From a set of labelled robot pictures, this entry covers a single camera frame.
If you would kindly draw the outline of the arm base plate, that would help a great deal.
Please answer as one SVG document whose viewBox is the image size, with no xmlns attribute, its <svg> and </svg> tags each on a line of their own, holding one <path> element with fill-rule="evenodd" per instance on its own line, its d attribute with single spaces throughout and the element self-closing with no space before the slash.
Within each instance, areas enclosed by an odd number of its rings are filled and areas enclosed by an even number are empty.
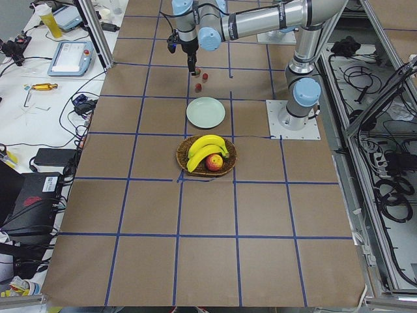
<svg viewBox="0 0 417 313">
<path fill-rule="evenodd" d="M 257 42 L 260 44 L 295 45 L 296 38 L 294 28 L 289 30 L 274 30 L 257 34 Z"/>
<path fill-rule="evenodd" d="M 266 100 L 270 137 L 275 140 L 320 140 L 315 111 L 306 117 L 293 117 L 286 100 Z"/>
</svg>

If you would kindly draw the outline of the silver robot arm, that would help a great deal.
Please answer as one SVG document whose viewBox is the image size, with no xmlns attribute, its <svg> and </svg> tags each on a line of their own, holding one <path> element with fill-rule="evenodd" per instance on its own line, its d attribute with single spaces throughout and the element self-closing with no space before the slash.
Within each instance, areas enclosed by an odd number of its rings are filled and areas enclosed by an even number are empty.
<svg viewBox="0 0 417 313">
<path fill-rule="evenodd" d="M 167 48 L 175 53 L 180 46 L 187 55 L 189 73 L 195 75 L 199 48 L 211 52 L 223 42 L 295 27 L 299 38 L 287 67 L 289 72 L 305 76 L 313 71 L 321 52 L 323 26 L 336 22 L 346 4 L 346 1 L 276 1 L 267 7 L 227 13 L 225 1 L 172 1 L 173 13 L 165 18 L 174 20 L 176 27 L 167 39 Z"/>
<path fill-rule="evenodd" d="M 290 98 L 278 114 L 280 124 L 288 130 L 302 130 L 319 101 L 321 86 L 313 71 L 336 24 L 337 19 L 332 18 L 320 25 L 299 27 L 295 52 L 285 70 Z"/>
</svg>

